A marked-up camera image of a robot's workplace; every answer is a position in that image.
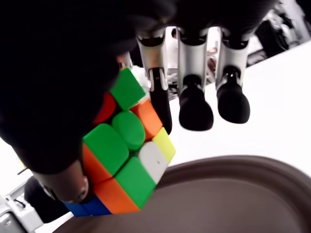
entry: black fingertip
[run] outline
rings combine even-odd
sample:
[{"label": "black fingertip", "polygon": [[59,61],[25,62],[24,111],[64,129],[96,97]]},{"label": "black fingertip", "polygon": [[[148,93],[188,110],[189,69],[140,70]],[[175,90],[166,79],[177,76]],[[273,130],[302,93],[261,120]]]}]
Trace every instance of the black fingertip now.
[{"label": "black fingertip", "polygon": [[210,130],[214,123],[212,109],[200,89],[188,88],[179,98],[179,123],[191,131]]},{"label": "black fingertip", "polygon": [[217,91],[217,99],[218,112],[226,121],[244,124],[249,120],[249,102],[239,85],[224,84]]}]

